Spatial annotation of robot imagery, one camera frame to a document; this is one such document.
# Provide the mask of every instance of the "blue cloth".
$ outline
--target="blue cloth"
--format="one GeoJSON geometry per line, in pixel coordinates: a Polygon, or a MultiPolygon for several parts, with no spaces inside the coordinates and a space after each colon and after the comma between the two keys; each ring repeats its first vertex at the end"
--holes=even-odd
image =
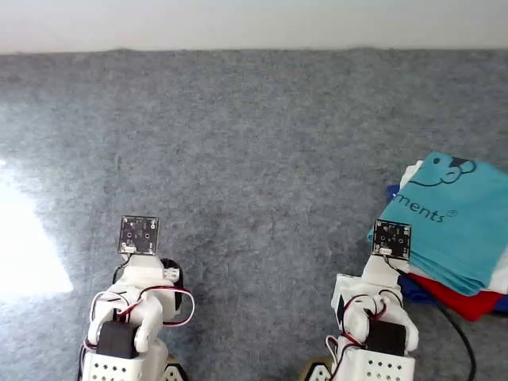
{"type": "MultiPolygon", "coordinates": [[[[416,286],[410,279],[406,279],[403,276],[398,277],[398,285],[402,289],[402,295],[404,298],[409,299],[416,303],[432,303],[429,295],[424,292],[420,287],[416,286]]],[[[498,300],[494,307],[494,311],[497,312],[508,312],[508,295],[503,296],[498,300]]]]}
{"type": "Polygon", "coordinates": [[[397,196],[398,191],[400,191],[400,186],[398,184],[389,185],[387,187],[388,202],[393,200],[397,196]]]}
{"type": "Polygon", "coordinates": [[[508,295],[503,296],[495,303],[494,311],[508,312],[508,295]]]}
{"type": "Polygon", "coordinates": [[[508,244],[508,175],[433,152],[380,218],[412,225],[411,264],[461,294],[477,294],[508,244]]]}

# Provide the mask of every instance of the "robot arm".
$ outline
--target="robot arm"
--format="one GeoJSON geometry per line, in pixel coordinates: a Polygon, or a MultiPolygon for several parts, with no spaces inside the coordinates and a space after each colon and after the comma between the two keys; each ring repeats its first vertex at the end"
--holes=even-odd
{"type": "Polygon", "coordinates": [[[418,329],[403,308],[398,273],[391,267],[407,267],[409,252],[409,226],[376,221],[362,276],[337,275],[331,305],[341,334],[325,340],[333,362],[314,363],[306,381],[413,379],[409,353],[418,346],[418,329]]]}
{"type": "Polygon", "coordinates": [[[329,379],[413,379],[414,359],[408,354],[418,346],[418,329],[397,287],[339,274],[332,308],[341,335],[333,338],[334,348],[327,337],[333,358],[329,379]]]}
{"type": "Polygon", "coordinates": [[[165,325],[186,324],[194,314],[194,298],[183,289],[179,266],[156,256],[157,229],[155,217],[122,218],[119,252],[126,259],[124,271],[93,299],[78,379],[187,379],[179,365],[168,363],[166,344],[158,334],[165,325]],[[192,311],[186,319],[173,322],[181,294],[190,297],[192,311]]]}

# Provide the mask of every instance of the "white cloth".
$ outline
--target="white cloth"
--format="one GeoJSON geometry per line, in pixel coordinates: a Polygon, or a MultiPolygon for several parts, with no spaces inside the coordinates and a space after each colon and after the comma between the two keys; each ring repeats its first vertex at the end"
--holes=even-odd
{"type": "MultiPolygon", "coordinates": [[[[411,180],[418,169],[420,169],[421,163],[423,163],[423,161],[418,160],[415,165],[410,165],[406,168],[406,171],[400,180],[400,189],[402,189],[411,180]]],[[[413,265],[410,265],[410,272],[423,276],[427,279],[432,279],[424,271],[420,270],[419,267],[413,265]]],[[[508,247],[506,247],[505,252],[502,254],[501,259],[492,273],[491,282],[489,283],[487,291],[495,291],[499,294],[508,294],[508,247]]]]}

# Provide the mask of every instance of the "red cloth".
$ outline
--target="red cloth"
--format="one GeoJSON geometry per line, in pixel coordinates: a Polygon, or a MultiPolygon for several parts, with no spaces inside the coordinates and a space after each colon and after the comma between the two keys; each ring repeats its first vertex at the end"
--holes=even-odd
{"type": "Polygon", "coordinates": [[[443,304],[454,309],[469,321],[476,321],[483,314],[492,312],[495,303],[504,296],[493,291],[480,291],[476,295],[465,296],[443,286],[435,280],[423,278],[415,274],[410,274],[410,277],[416,280],[427,291],[430,291],[443,304]]]}

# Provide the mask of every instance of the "circuit board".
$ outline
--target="circuit board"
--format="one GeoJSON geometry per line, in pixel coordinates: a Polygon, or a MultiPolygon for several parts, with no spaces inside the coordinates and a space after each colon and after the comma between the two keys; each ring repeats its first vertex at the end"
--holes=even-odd
{"type": "Polygon", "coordinates": [[[409,260],[411,226],[399,222],[375,220],[372,255],[409,260]]]}
{"type": "Polygon", "coordinates": [[[118,253],[154,256],[158,235],[158,217],[122,216],[118,253]]]}

